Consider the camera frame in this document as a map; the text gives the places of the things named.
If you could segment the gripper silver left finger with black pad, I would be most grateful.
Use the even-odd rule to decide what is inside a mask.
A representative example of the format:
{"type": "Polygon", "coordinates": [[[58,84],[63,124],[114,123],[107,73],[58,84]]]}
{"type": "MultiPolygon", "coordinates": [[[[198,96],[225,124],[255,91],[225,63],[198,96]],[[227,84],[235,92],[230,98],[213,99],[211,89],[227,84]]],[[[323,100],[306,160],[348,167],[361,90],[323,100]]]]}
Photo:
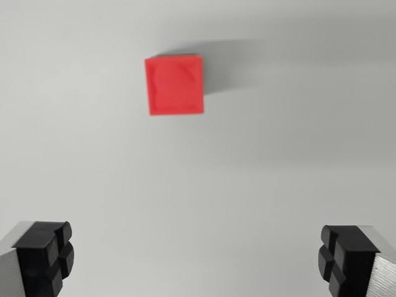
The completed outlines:
{"type": "Polygon", "coordinates": [[[74,265],[69,222],[18,222],[1,239],[1,296],[58,296],[74,265]]]}

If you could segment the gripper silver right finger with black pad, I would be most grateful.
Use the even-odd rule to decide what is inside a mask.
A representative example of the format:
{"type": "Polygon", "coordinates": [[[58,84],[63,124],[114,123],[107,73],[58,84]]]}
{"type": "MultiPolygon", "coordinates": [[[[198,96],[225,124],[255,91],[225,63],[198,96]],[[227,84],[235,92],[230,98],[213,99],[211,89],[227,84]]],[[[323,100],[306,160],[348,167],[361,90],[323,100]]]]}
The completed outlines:
{"type": "Polygon", "coordinates": [[[325,225],[321,277],[335,297],[395,296],[395,248],[372,226],[325,225]]]}

